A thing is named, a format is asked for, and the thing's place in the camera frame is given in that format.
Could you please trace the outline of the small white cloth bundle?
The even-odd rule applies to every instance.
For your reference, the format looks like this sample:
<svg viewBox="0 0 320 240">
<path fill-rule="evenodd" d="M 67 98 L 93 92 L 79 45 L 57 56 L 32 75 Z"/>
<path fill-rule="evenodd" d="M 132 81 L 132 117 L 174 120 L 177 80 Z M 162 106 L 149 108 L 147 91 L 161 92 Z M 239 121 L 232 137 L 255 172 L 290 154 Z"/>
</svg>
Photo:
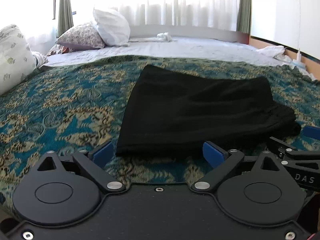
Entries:
<svg viewBox="0 0 320 240">
<path fill-rule="evenodd" d="M 157 41 L 159 42 L 171 42 L 172 38 L 168 32 L 165 33 L 158 33 L 157 34 Z"/>
</svg>

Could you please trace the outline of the white sheer curtain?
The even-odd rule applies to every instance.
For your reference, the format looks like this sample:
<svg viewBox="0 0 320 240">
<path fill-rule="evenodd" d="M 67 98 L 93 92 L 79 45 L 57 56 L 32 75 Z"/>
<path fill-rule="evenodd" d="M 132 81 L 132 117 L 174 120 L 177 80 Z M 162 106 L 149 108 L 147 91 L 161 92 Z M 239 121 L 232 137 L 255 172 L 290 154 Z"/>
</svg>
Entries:
<svg viewBox="0 0 320 240">
<path fill-rule="evenodd" d="M 94 9 L 114 9 L 129 25 L 175 25 L 236 31 L 240 0 L 71 0 L 73 26 Z M 57 32 L 59 0 L 1 0 L 1 27 L 15 24 L 30 46 L 46 52 Z"/>
</svg>

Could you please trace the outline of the black pants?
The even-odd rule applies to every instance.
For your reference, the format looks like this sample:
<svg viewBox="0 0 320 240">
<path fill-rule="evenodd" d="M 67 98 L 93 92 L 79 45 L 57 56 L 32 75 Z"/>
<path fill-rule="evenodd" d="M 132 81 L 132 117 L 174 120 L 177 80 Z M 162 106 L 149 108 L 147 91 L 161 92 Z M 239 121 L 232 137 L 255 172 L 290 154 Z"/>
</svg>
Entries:
<svg viewBox="0 0 320 240">
<path fill-rule="evenodd" d="M 129 97 L 116 155 L 199 157 L 206 141 L 243 150 L 300 130 L 294 110 L 274 101 L 265 77 L 208 79 L 148 65 Z"/>
</svg>

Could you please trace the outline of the white pillow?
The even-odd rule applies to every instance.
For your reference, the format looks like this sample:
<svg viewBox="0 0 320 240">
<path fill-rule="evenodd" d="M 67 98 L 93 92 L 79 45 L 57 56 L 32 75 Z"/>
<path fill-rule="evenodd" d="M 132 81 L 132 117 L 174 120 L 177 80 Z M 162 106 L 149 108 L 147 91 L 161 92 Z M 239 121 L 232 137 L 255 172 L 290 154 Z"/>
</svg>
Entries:
<svg viewBox="0 0 320 240">
<path fill-rule="evenodd" d="M 114 9 L 93 10 L 94 26 L 107 46 L 128 46 L 131 29 L 127 19 Z"/>
</svg>

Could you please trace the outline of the green curtain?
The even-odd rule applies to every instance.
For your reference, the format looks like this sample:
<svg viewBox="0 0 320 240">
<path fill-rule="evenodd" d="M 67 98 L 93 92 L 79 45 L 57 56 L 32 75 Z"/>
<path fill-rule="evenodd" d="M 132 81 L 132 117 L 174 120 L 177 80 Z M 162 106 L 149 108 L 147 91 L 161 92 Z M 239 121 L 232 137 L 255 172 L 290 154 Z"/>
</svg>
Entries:
<svg viewBox="0 0 320 240">
<path fill-rule="evenodd" d="M 252 0 L 240 0 L 236 31 L 250 34 L 252 17 Z"/>
<path fill-rule="evenodd" d="M 60 37 L 73 25 L 71 0 L 59 0 L 56 37 Z"/>
</svg>

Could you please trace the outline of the crumpled white cloth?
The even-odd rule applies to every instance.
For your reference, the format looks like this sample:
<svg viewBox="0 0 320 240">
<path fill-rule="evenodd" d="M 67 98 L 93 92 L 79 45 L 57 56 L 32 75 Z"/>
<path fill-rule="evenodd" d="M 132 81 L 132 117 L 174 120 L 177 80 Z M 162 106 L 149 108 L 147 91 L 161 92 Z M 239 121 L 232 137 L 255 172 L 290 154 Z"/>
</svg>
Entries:
<svg viewBox="0 0 320 240">
<path fill-rule="evenodd" d="M 256 52 L 282 62 L 292 62 L 291 57 L 285 55 L 284 46 L 266 46 L 265 48 L 257 49 Z"/>
</svg>

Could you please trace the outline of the white floral duvet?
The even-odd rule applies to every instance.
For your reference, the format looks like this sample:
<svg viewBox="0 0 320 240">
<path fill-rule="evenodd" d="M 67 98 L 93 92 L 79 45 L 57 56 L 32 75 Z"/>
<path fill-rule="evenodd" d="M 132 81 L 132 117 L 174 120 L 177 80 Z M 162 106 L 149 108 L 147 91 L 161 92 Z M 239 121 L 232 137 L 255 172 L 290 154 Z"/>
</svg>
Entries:
<svg viewBox="0 0 320 240">
<path fill-rule="evenodd" d="M 16 25 L 1 30 L 1 94 L 21 83 L 36 68 L 36 59 Z"/>
</svg>

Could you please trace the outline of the blue striped cloth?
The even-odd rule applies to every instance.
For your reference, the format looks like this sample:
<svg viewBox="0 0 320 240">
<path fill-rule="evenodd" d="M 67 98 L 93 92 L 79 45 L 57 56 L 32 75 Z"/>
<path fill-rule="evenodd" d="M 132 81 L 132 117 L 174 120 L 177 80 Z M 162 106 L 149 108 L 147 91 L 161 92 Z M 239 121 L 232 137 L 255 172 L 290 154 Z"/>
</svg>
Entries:
<svg viewBox="0 0 320 240">
<path fill-rule="evenodd" d="M 36 61 L 36 68 L 40 68 L 42 65 L 48 63 L 46 55 L 43 55 L 38 51 L 31 51 L 31 53 Z"/>
</svg>

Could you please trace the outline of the grey floral pillow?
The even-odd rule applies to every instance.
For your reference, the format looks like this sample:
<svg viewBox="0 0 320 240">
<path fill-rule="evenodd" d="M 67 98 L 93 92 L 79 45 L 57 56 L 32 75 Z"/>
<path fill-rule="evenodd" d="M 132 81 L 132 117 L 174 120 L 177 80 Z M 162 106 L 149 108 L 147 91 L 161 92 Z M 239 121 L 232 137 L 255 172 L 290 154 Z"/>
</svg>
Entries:
<svg viewBox="0 0 320 240">
<path fill-rule="evenodd" d="M 72 50 L 103 49 L 105 43 L 92 22 L 73 26 L 63 33 L 56 44 Z"/>
</svg>

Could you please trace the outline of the wooden bed frame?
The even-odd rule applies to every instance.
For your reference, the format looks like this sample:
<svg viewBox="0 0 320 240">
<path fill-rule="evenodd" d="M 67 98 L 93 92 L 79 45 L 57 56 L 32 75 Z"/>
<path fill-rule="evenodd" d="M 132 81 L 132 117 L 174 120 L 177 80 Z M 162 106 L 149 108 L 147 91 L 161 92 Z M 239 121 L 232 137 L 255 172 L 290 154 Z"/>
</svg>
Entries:
<svg viewBox="0 0 320 240">
<path fill-rule="evenodd" d="M 258 38 L 254 36 L 249 37 L 249 45 L 261 49 L 266 46 L 279 46 L 280 44 L 277 42 L 272 42 L 265 40 L 263 38 Z M 298 50 L 291 48 L 291 47 L 285 47 L 285 55 L 291 57 L 292 59 L 295 59 L 298 53 Z M 319 79 L 319 59 L 314 58 L 313 56 L 310 56 L 309 54 L 301 52 L 301 61 L 306 65 L 306 70 L 313 74 L 317 79 Z"/>
</svg>

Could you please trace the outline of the green curtain right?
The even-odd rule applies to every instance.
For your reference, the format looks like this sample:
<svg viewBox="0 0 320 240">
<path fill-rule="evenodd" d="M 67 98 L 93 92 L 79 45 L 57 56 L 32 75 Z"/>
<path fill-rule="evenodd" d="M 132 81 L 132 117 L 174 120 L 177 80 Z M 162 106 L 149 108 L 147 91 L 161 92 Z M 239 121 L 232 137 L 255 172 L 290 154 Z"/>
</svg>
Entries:
<svg viewBox="0 0 320 240">
<path fill-rule="evenodd" d="M 252 17 L 252 0 L 240 0 L 236 31 L 250 34 Z"/>
</svg>

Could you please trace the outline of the white bed sheet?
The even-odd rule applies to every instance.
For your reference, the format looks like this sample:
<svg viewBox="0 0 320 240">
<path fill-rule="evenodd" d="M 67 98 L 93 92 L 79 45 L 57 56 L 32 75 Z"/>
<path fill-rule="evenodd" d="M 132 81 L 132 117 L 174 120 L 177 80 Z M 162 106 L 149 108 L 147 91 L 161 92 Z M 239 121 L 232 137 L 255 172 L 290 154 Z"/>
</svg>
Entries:
<svg viewBox="0 0 320 240">
<path fill-rule="evenodd" d="M 197 58 L 229 62 L 246 62 L 257 66 L 289 64 L 287 56 L 270 57 L 257 48 L 241 43 L 212 39 L 174 37 L 171 42 L 133 42 L 127 47 L 105 47 L 98 50 L 74 51 L 47 57 L 46 67 L 89 63 L 121 55 L 153 57 Z"/>
</svg>

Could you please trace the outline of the teal paisley bedspread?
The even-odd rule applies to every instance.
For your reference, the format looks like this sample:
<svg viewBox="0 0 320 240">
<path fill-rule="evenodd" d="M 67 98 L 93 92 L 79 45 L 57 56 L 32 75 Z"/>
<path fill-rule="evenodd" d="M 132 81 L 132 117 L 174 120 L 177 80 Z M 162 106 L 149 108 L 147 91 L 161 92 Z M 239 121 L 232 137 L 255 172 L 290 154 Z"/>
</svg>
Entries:
<svg viewBox="0 0 320 240">
<path fill-rule="evenodd" d="M 319 125 L 319 81 L 286 65 L 125 55 L 37 69 L 1 96 L 1 210 L 15 214 L 13 192 L 47 151 L 68 155 L 116 143 L 130 93 L 148 64 L 213 79 L 264 76 L 274 100 L 291 107 L 302 126 Z"/>
</svg>

